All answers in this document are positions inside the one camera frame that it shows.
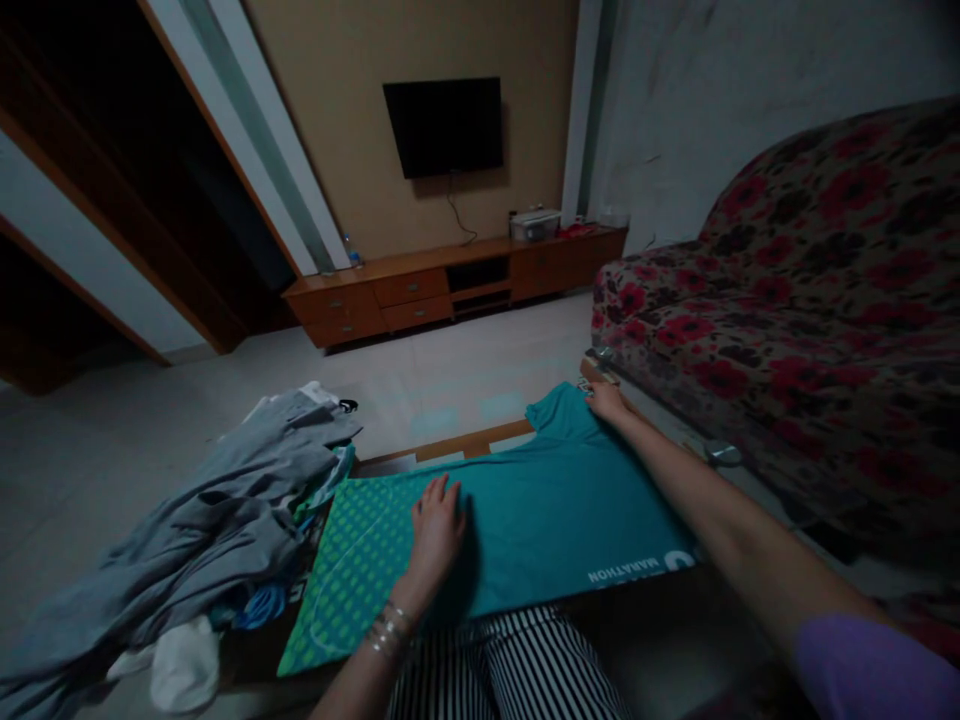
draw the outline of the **pile of clothes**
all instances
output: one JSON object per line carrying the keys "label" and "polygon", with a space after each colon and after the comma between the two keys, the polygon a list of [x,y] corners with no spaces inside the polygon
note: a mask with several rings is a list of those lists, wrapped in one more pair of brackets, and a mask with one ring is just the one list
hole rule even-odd
{"label": "pile of clothes", "polygon": [[219,666],[208,613],[241,604],[229,622],[255,627],[282,612],[270,601],[278,578],[349,471],[361,429],[316,382],[261,400],[183,490],[38,608],[0,675],[0,717],[73,717],[105,677],[148,667],[159,709],[211,702]]}

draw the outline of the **wall-mounted tv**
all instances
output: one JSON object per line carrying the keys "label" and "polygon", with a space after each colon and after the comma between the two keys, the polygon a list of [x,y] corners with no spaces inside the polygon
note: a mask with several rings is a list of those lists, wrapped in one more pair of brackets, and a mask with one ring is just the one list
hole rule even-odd
{"label": "wall-mounted tv", "polygon": [[407,179],[503,165],[500,78],[383,86]]}

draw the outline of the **striped pants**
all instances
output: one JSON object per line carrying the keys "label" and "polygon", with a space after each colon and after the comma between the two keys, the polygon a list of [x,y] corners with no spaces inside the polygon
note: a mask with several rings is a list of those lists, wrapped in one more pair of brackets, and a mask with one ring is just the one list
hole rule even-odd
{"label": "striped pants", "polygon": [[629,718],[596,651],[555,607],[531,608],[431,635],[410,651],[393,720]]}

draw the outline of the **power cord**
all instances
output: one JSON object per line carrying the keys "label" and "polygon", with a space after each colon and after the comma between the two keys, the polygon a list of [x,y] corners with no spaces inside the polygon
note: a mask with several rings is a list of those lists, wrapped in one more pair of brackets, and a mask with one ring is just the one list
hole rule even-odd
{"label": "power cord", "polygon": [[467,241],[460,243],[460,247],[466,247],[467,245],[469,245],[470,243],[472,243],[474,240],[477,239],[477,235],[479,233],[477,233],[476,230],[468,230],[463,226],[463,223],[460,222],[460,211],[457,210],[457,204],[453,200],[453,176],[454,176],[454,173],[450,173],[450,184],[447,186],[447,202],[450,203],[450,207],[453,208],[454,217],[457,218],[457,225],[464,232],[470,233],[470,237],[467,239]]}

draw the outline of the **cabinet drawer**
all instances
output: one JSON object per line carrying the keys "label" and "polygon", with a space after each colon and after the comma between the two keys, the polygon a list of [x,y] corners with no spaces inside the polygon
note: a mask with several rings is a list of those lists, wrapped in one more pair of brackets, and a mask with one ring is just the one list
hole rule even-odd
{"label": "cabinet drawer", "polygon": [[344,318],[343,320],[329,319],[313,325],[304,325],[303,329],[317,347],[329,347],[340,343],[359,340],[371,335],[379,335],[387,331],[380,310],[374,307],[373,312]]}
{"label": "cabinet drawer", "polygon": [[424,270],[423,272],[398,275],[392,278],[383,278],[373,283],[373,291],[377,295],[380,307],[391,307],[425,300],[427,298],[446,295],[447,273],[443,268]]}
{"label": "cabinet drawer", "polygon": [[520,250],[514,253],[511,272],[523,277],[580,267],[583,273],[593,275],[601,265],[621,256],[625,239],[624,234],[616,233]]}
{"label": "cabinet drawer", "polygon": [[585,270],[574,267],[562,268],[556,272],[518,277],[513,281],[513,292],[510,299],[517,302],[539,295],[572,290],[575,287],[588,284],[583,281],[586,276],[587,272]]}
{"label": "cabinet drawer", "polygon": [[409,327],[428,322],[443,320],[453,316],[453,304],[449,295],[418,300],[417,302],[395,305],[382,310],[383,318],[391,331],[406,330]]}
{"label": "cabinet drawer", "polygon": [[326,321],[349,324],[346,321],[350,319],[380,314],[377,298],[368,284],[294,295],[287,302],[303,325]]}

